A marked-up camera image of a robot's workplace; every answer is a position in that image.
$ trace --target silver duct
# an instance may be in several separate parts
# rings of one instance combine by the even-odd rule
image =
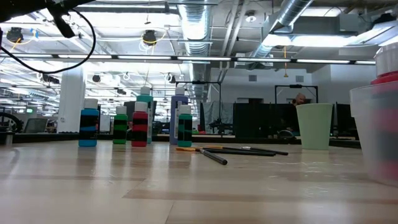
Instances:
[[[182,32],[184,39],[187,40],[206,40],[209,36],[210,28],[210,6],[197,4],[179,5],[178,10],[181,15]],[[187,53],[192,56],[207,56],[209,45],[203,43],[185,44]],[[204,63],[190,64],[191,81],[208,81],[210,79],[210,65]],[[208,86],[194,86],[193,91],[197,101],[203,99],[203,88]]]
[[[285,0],[280,6],[280,11],[278,12],[278,17],[275,22],[270,24],[269,30],[278,29],[283,26],[291,26],[294,22],[303,14],[304,10],[311,5],[313,0]],[[257,47],[257,49],[250,55],[250,57],[266,57],[269,52],[271,52],[274,46],[267,45],[264,40],[267,36],[264,36],[262,43]],[[249,63],[246,65],[248,70],[253,70],[256,68],[258,63]]]

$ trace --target plastic cup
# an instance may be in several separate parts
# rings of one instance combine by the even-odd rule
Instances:
[[[329,103],[296,106],[303,149],[329,149],[331,112]]]

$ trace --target table surface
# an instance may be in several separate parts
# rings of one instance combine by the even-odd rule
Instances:
[[[398,223],[398,188],[368,179],[361,150],[257,147],[290,154],[222,166],[166,142],[2,147],[1,223]]]

